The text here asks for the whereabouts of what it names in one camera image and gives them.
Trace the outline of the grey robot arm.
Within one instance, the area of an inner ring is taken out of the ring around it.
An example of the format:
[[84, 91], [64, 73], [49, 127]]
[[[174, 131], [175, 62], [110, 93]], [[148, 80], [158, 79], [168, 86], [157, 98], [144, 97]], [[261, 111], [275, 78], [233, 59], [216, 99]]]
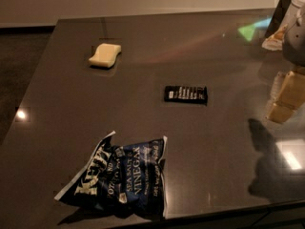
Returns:
[[282, 51], [286, 60], [305, 66], [305, 0], [279, 0], [262, 47]]

